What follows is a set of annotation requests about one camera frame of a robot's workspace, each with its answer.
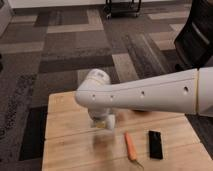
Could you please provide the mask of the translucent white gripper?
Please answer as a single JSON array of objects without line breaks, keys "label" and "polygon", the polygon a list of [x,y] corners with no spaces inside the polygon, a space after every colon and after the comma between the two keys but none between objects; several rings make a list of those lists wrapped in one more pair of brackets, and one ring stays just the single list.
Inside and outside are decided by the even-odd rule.
[{"label": "translucent white gripper", "polygon": [[95,128],[103,128],[113,130],[115,128],[115,115],[110,112],[100,113],[89,112],[91,118],[91,126]]}]

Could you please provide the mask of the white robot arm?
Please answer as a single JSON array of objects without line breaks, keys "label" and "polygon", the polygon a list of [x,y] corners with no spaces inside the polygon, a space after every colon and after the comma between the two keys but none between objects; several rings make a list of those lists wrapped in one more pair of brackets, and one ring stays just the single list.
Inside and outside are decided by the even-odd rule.
[{"label": "white robot arm", "polygon": [[213,117],[213,67],[190,69],[112,84],[100,69],[91,70],[75,92],[93,126],[113,130],[112,108],[164,111]]}]

